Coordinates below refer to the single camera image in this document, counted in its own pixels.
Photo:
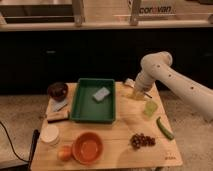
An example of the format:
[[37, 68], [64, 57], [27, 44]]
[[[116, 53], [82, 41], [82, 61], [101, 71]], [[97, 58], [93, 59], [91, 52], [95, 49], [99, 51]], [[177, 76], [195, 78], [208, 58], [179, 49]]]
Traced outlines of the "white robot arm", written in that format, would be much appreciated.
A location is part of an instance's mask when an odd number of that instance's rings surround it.
[[207, 122], [213, 121], [213, 90], [173, 70], [172, 62], [172, 55], [166, 51], [144, 56], [140, 62], [142, 70], [135, 79], [135, 90], [148, 92], [158, 80], [202, 114]]

